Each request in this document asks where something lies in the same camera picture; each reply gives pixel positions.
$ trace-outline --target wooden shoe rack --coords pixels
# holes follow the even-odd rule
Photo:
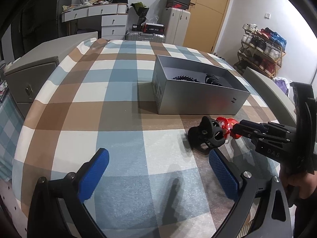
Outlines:
[[[266,71],[262,70],[262,69],[259,67],[259,65],[256,65],[255,63],[253,63],[252,61],[250,61],[248,57],[245,57],[245,56],[243,56],[243,55],[240,54],[240,53],[237,53],[237,55],[238,55],[238,60],[239,60],[238,63],[241,62],[242,60],[245,60],[245,61],[247,61],[248,63],[250,63],[250,65],[252,66],[252,68],[253,68],[254,70],[260,72],[261,74],[263,74],[263,75],[266,76],[266,77],[269,77],[269,78],[271,78],[271,79],[274,78],[274,77],[276,76],[276,73],[278,72],[278,70],[282,67],[282,60],[283,60],[283,57],[286,55],[286,53],[283,52],[282,47],[277,47],[277,46],[275,46],[275,44],[273,45],[273,41],[271,41],[271,40],[269,40],[269,39],[266,39],[266,38],[264,38],[263,36],[258,35],[257,33],[251,33],[250,31],[245,30],[245,29],[244,29],[244,31],[245,31],[246,34],[250,34],[250,35],[252,35],[252,36],[256,36],[256,37],[258,37],[259,39],[265,41],[267,44],[270,44],[270,45],[274,46],[276,49],[279,49],[279,50],[281,51],[281,54],[280,54],[280,57],[279,57],[277,60],[274,60],[274,59],[272,59],[270,56],[266,55],[265,53],[262,53],[262,52],[259,51],[258,49],[256,49],[256,48],[250,46],[249,44],[247,44],[247,43],[241,41],[241,48],[246,48],[246,49],[251,48],[251,54],[252,54],[252,56],[253,56],[254,54],[257,54],[257,55],[261,56],[262,58],[271,61],[271,62],[274,64],[274,66],[275,66],[275,71],[274,71],[272,74],[268,74]],[[235,70],[236,70],[239,74],[243,75],[243,72],[242,72],[237,66],[234,65],[233,67],[235,68]]]

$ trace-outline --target door handle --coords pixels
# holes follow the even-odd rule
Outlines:
[[[28,95],[29,99],[32,100],[33,99],[33,90],[30,84],[28,84],[25,88],[25,92]]]

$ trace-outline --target wooden door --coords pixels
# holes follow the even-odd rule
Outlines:
[[[228,0],[192,0],[184,47],[210,53],[218,37]]]

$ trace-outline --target blue gripper pad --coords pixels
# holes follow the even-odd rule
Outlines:
[[[103,149],[99,157],[85,173],[78,185],[78,198],[81,203],[89,199],[109,164],[109,152]]]
[[[209,164],[217,176],[227,198],[236,202],[239,198],[239,184],[213,149],[209,152]]]

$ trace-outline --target human hand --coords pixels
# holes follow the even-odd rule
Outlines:
[[[288,185],[299,187],[299,197],[301,199],[307,199],[310,197],[317,187],[317,171],[315,171],[315,175],[309,174],[307,172],[288,175],[286,174],[285,168],[281,166],[279,176],[285,189],[285,193],[287,193],[286,187]]]

